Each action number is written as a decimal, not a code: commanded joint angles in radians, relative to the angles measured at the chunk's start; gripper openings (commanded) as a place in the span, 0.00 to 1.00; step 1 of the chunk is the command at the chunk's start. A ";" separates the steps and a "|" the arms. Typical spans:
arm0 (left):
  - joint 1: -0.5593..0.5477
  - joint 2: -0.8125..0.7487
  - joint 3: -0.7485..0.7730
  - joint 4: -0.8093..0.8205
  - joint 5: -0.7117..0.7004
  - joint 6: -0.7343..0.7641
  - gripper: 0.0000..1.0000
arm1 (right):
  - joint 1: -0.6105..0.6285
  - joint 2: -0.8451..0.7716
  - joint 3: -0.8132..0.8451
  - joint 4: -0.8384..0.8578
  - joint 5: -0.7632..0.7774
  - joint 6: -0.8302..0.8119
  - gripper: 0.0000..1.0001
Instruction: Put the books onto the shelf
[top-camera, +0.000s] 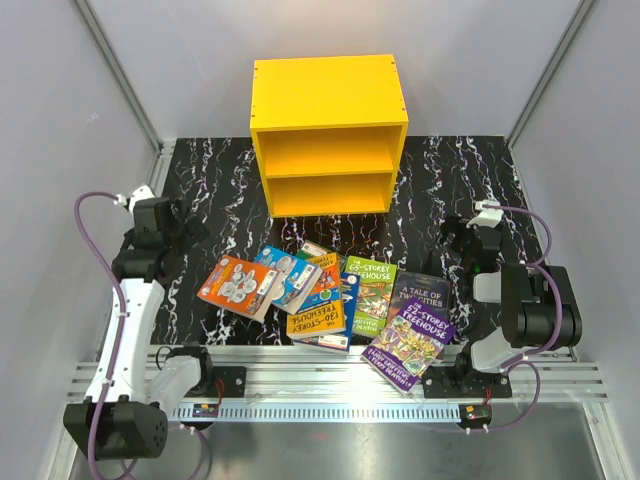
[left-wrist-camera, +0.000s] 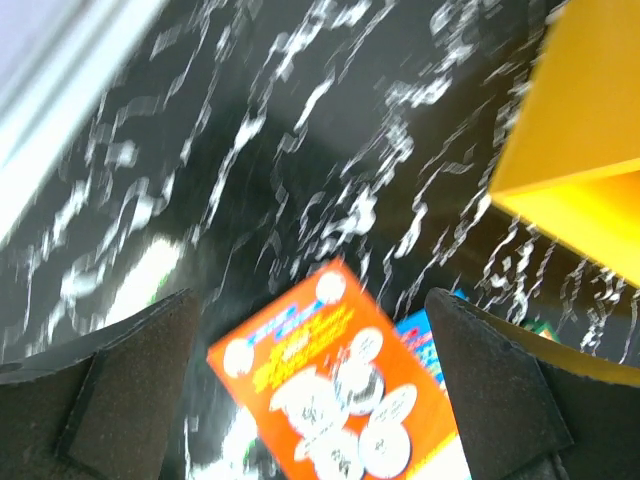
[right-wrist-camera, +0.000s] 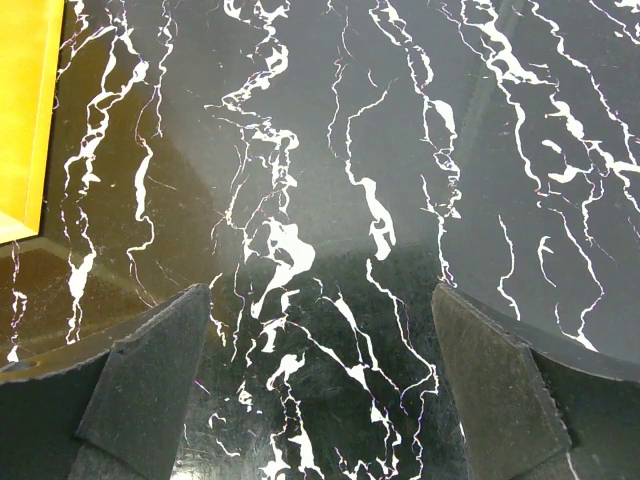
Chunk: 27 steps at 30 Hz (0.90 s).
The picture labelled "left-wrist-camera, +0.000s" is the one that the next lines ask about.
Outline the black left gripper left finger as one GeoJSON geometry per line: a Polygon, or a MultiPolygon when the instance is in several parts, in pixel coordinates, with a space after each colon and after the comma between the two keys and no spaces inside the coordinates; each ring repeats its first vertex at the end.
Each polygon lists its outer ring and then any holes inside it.
{"type": "Polygon", "coordinates": [[[199,318],[185,289],[2,364],[2,478],[158,478],[199,318]]]}

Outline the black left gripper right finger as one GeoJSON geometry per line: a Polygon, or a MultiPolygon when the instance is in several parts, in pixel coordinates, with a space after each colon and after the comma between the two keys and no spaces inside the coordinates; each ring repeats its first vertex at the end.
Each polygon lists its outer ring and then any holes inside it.
{"type": "Polygon", "coordinates": [[[428,293],[425,309],[473,478],[638,478],[638,369],[444,289],[428,293]]]}

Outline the light blue treehouse book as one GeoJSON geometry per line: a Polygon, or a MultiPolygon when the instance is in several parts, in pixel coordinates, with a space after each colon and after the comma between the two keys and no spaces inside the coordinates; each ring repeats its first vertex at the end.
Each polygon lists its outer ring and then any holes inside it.
{"type": "Polygon", "coordinates": [[[419,360],[439,389],[448,397],[445,378],[426,309],[423,308],[416,311],[396,323],[395,330],[403,344],[419,360]]]}

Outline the orange treehouse book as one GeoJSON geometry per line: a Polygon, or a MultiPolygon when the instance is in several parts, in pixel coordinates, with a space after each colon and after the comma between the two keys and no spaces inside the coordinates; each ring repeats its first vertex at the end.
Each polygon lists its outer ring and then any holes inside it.
{"type": "Polygon", "coordinates": [[[340,259],[208,350],[290,479],[466,479],[445,390],[340,259]]]}

